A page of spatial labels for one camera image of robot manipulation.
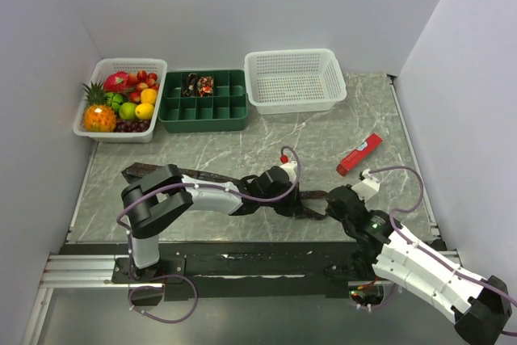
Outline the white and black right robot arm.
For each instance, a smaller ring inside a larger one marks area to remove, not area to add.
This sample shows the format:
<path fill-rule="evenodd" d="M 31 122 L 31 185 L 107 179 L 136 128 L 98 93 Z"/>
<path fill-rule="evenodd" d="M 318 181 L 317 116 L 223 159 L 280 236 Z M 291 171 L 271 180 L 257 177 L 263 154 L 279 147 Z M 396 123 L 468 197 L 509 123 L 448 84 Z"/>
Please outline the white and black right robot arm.
<path fill-rule="evenodd" d="M 453 323 L 468 344 L 494 344 L 511 317 L 506 283 L 452 262 L 416 238 L 388 213 L 369 210 L 350 185 L 326 197 L 327 214 L 339 221 L 358 249 L 348 264 L 361 280 L 389 280 L 413 293 Z"/>

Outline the brown floral necktie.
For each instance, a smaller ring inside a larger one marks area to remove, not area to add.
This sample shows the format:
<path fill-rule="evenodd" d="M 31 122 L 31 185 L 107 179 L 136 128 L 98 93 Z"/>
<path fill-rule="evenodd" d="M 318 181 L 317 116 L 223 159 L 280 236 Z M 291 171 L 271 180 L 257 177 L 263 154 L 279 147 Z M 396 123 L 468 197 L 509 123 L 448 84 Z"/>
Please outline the brown floral necktie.
<path fill-rule="evenodd" d="M 135 162 L 131 166 L 122 170 L 121 174 L 124 176 L 127 183 L 133 184 L 142 180 L 143 178 L 148 177 L 156 170 L 160 170 L 161 167 L 158 165 L 145 164 Z M 238 187 L 242 185 L 242 179 L 234 179 L 226 175 L 219 175 L 212 172 L 207 172 L 203 170 L 192 170 L 192 169 L 181 169 L 178 168 L 178 171 L 182 174 L 184 178 L 192 178 L 192 179 L 201 179 L 203 181 L 207 181 L 208 183 L 225 183 L 232 182 L 235 183 Z M 325 191 L 300 191 L 301 203 L 303 204 L 304 200 L 324 200 L 326 198 Z M 319 212 L 307 207 L 303 204 L 306 218 L 297 218 L 297 219 L 309 219 L 315 221 L 321 221 L 327 218 L 326 214 L 320 214 Z"/>

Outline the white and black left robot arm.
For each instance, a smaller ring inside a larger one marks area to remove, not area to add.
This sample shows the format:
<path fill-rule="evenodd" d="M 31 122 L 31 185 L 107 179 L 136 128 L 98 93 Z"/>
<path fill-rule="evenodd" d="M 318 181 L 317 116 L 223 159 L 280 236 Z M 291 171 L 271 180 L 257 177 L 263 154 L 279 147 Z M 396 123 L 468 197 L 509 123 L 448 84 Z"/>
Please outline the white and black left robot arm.
<path fill-rule="evenodd" d="M 260 175 L 216 182 L 176 165 L 157 168 L 127 186 L 117 223 L 128 238 L 128 276 L 150 282 L 160 272 L 159 234 L 187 211 L 246 216 L 261 207 L 284 217 L 306 217 L 296 163 L 273 166 Z"/>

